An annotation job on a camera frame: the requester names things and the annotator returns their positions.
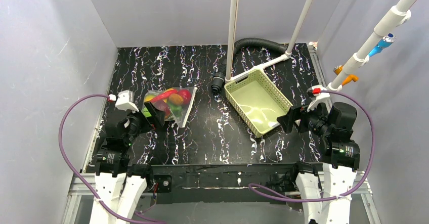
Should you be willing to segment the clear zip top bag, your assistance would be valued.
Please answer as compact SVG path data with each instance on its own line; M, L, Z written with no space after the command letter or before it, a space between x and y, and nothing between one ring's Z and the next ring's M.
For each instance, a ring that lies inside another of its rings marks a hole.
M150 102L159 111L164 111L165 121L174 121L184 128L188 121L198 87L171 87L165 90L150 90L144 103Z

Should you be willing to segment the red fake apple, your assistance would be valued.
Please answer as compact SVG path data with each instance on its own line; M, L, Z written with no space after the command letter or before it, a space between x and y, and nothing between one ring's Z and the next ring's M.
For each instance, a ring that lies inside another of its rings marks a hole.
M179 96L183 98L183 105L188 105L192 98L192 93L187 89L181 89L177 92Z

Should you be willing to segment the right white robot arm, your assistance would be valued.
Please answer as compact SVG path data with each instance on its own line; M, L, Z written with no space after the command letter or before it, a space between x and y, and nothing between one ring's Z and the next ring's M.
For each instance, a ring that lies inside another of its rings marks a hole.
M289 109L277 118L286 133L310 131L320 140L324 181L315 166L297 162L285 174L285 184L299 190L305 223L349 223L351 190L360 164L360 148L351 139L357 110L342 102L333 104L329 111L323 103L314 110L308 106Z

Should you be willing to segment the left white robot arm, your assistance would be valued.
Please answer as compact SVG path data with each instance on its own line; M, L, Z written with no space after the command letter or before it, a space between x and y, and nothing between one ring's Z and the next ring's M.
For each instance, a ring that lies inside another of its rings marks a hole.
M140 110L133 102L115 104L124 119L106 128L107 136L95 156L95 191L90 223L129 223L144 191L155 193L158 183L150 165L130 165L127 153L142 133L162 127L169 110L145 102Z

